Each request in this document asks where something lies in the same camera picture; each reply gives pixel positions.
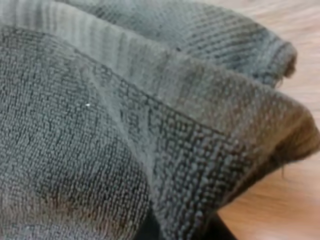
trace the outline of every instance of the gray towel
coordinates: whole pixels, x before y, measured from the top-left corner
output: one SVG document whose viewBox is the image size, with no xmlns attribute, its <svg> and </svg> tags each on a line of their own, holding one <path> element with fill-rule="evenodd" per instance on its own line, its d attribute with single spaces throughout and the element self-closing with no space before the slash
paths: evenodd
<svg viewBox="0 0 320 240">
<path fill-rule="evenodd" d="M 0 239 L 200 240 L 320 147 L 294 47 L 190 0 L 0 1 Z"/>
</svg>

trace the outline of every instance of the towel fold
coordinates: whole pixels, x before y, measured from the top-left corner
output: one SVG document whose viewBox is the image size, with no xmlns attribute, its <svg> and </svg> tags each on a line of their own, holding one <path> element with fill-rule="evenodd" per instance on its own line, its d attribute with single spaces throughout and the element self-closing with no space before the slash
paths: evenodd
<svg viewBox="0 0 320 240">
<path fill-rule="evenodd" d="M 0 239 L 203 239 L 211 215 L 320 147 L 274 89 L 297 52 L 190 0 L 0 1 Z"/>
</svg>

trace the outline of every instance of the fabric texture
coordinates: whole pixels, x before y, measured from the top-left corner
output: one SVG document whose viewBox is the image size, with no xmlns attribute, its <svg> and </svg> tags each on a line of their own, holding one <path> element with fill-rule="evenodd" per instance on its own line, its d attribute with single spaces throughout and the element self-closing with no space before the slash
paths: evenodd
<svg viewBox="0 0 320 240">
<path fill-rule="evenodd" d="M 319 150 L 309 110 L 274 89 L 296 57 L 190 0 L 1 0 L 0 239 L 131 240 L 149 217 L 203 239 Z"/>
</svg>

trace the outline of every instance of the wooden floor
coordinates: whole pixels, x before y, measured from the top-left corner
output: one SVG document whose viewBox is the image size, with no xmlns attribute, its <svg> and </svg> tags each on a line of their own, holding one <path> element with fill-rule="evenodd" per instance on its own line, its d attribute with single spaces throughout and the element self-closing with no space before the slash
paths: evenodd
<svg viewBox="0 0 320 240">
<path fill-rule="evenodd" d="M 297 72 L 280 90 L 308 106 L 320 126 L 320 0 L 202 1 L 244 13 L 294 43 Z M 320 240 L 320 155 L 266 177 L 220 214 L 239 240 Z"/>
</svg>

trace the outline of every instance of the wooden surface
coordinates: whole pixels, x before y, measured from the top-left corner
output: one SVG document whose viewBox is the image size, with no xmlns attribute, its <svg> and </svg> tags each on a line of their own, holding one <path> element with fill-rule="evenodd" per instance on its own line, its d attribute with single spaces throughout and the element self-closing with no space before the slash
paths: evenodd
<svg viewBox="0 0 320 240">
<path fill-rule="evenodd" d="M 244 13 L 294 43 L 297 72 L 280 90 L 309 107 L 320 126 L 320 0 L 203 1 Z M 239 240 L 320 240 L 320 155 L 266 177 L 220 214 Z"/>
</svg>

